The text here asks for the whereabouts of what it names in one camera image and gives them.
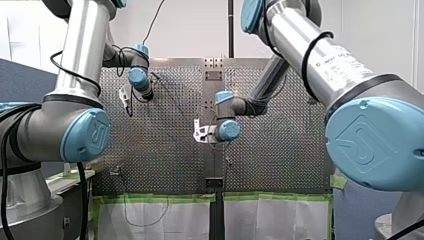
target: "metal pole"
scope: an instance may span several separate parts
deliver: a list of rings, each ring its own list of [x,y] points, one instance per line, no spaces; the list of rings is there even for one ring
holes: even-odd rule
[[[228,51],[234,58],[234,0],[228,0]]]

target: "blue joint cap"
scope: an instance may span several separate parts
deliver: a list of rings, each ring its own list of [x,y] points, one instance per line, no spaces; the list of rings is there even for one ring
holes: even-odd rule
[[[127,6],[127,0],[114,0],[115,6],[118,8],[124,8]]]
[[[217,92],[215,94],[215,104],[220,104],[232,98],[234,98],[234,93],[232,91]]]
[[[18,107],[20,105],[31,104],[31,102],[7,102],[0,103],[0,112],[4,112],[6,110]]]
[[[424,110],[393,98],[345,103],[326,127],[336,166],[362,186],[382,191],[424,189]]]
[[[149,79],[144,69],[140,67],[131,68],[128,73],[128,80],[131,86],[137,91],[145,91],[149,88]]]
[[[240,137],[240,124],[234,120],[226,120],[219,126],[219,139],[222,141],[233,141]]]
[[[149,56],[149,48],[146,47],[146,45],[143,45],[141,43],[137,43],[136,45],[134,45],[134,48],[137,49],[138,51],[146,54],[147,57]]]
[[[241,12],[241,29],[245,33],[254,33],[259,26],[259,17],[263,12],[263,0],[244,0]]]
[[[105,111],[90,108],[71,123],[62,138],[60,155],[69,163],[98,158],[109,142],[110,119]]]

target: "pegboard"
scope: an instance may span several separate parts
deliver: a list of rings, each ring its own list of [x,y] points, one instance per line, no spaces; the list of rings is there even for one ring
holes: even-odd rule
[[[154,99],[134,100],[129,118],[118,97],[127,71],[103,69],[101,101],[112,120],[111,141],[94,179],[95,195],[124,192],[204,193],[205,168],[212,159],[196,143],[193,119],[202,118],[205,59],[152,59]],[[247,96],[259,79],[266,59],[224,59],[225,87]],[[289,74],[285,89],[273,99],[268,114],[240,117],[242,136],[220,159],[225,191],[325,193],[331,161],[325,157],[324,108],[309,105],[300,78]],[[110,174],[117,166],[120,176]]]
[[[263,71],[258,61],[226,59],[226,88],[247,96]],[[237,118],[242,134],[226,150],[225,191],[330,192],[333,165],[325,147],[325,108],[308,103],[292,69],[283,81],[284,89],[270,101],[266,115]]]
[[[94,179],[95,195],[204,192],[201,145],[193,139],[193,119],[199,118],[203,62],[200,59],[151,60],[154,98],[133,99],[130,118],[118,90],[128,81],[128,69],[103,69],[101,101],[112,121],[111,140]],[[110,172],[120,166],[121,175]]]

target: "silver robotic arm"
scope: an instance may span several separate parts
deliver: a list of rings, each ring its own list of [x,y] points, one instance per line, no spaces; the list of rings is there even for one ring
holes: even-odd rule
[[[78,163],[83,172],[80,163],[98,158],[106,148],[110,120],[98,98],[102,66],[131,67],[128,85],[146,101],[153,98],[147,79],[148,49],[143,45],[114,46],[109,32],[109,21],[125,1],[44,3],[67,21],[68,32],[61,63],[54,62],[60,53],[52,57],[60,69],[56,87],[44,96],[42,104],[0,103],[4,230],[0,239],[62,238],[62,200],[51,196],[40,162]]]
[[[317,0],[244,2],[243,31],[259,36],[282,58],[270,60],[247,98],[217,93],[217,125],[207,128],[209,142],[238,138],[236,116],[266,113],[292,67],[311,98],[326,107],[327,150],[346,176],[377,190],[423,189],[424,97],[400,77],[360,63],[318,27],[320,16]]]

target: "white wall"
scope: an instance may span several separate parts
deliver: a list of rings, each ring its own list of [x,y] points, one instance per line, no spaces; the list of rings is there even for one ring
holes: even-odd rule
[[[0,1],[0,58],[57,73],[49,58],[63,48],[66,27],[41,2]]]
[[[424,4],[419,2],[320,0],[322,25],[375,72],[397,73],[424,90],[424,70],[419,69],[424,48],[418,40],[418,30],[424,34],[424,17],[418,14],[424,14]],[[111,22],[116,43],[142,42],[159,3],[132,0],[118,11]],[[235,56],[271,56],[258,37],[241,31],[242,3],[235,0]],[[64,21],[41,2],[0,1],[0,57],[57,72],[49,56],[62,49],[65,35]],[[227,0],[167,0],[146,44],[151,57],[228,56]]]
[[[415,19],[419,1],[343,0],[343,45],[376,73],[396,73],[416,86]]]
[[[143,41],[160,0],[129,1],[111,22],[115,42]],[[243,0],[235,0],[235,57],[270,57],[258,37],[241,31]],[[341,0],[321,0],[323,27],[341,34]],[[227,0],[167,0],[146,45],[151,57],[228,56]],[[41,2],[0,1],[0,58],[53,73],[49,57],[63,48],[66,24]]]
[[[111,23],[120,46],[141,43],[160,0],[129,1]],[[146,45],[151,57],[228,55],[226,0],[165,1]]]

